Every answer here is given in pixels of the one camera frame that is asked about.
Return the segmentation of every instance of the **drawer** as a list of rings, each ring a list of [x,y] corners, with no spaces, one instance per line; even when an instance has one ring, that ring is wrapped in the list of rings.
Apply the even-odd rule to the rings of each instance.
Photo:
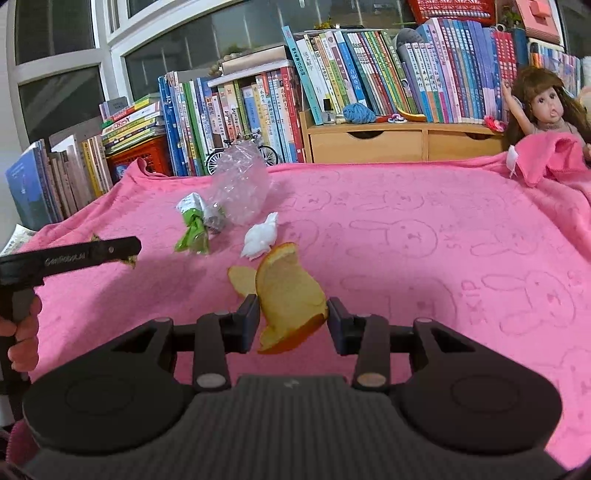
[[[314,163],[420,162],[421,131],[363,131],[310,135]]]
[[[465,160],[503,151],[498,135],[430,131],[427,142],[429,161]]]

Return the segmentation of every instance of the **wooden drawer cabinet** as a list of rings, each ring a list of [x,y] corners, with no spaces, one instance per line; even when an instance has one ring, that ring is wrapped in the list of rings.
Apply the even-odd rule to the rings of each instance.
[[[314,125],[310,111],[300,114],[306,162],[402,163],[496,155],[501,136],[472,124]]]
[[[498,135],[430,131],[427,134],[429,161],[465,160],[496,155],[502,151]]]
[[[387,163],[423,159],[421,132],[361,131],[311,136],[315,163]]]

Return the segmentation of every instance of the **doll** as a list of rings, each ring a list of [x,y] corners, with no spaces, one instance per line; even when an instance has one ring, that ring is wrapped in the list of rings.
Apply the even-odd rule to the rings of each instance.
[[[591,162],[591,126],[585,109],[564,90],[555,73],[528,66],[519,71],[512,89],[502,82],[501,90],[511,112],[504,136],[506,150],[526,135],[565,132],[578,137],[585,161]]]

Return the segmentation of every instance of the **human hand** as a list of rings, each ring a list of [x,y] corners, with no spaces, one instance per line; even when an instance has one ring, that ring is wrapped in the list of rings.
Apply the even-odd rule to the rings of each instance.
[[[17,344],[8,349],[8,359],[12,362],[12,369],[17,372],[30,372],[35,369],[39,361],[39,319],[43,305],[41,299],[35,295],[29,316],[18,325],[0,317],[0,336],[15,336]]]

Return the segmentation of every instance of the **white tissue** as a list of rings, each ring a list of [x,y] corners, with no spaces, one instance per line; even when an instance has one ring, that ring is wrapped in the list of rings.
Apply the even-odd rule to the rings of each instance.
[[[265,223],[254,225],[244,236],[241,257],[254,260],[266,254],[277,240],[277,212],[270,213]]]

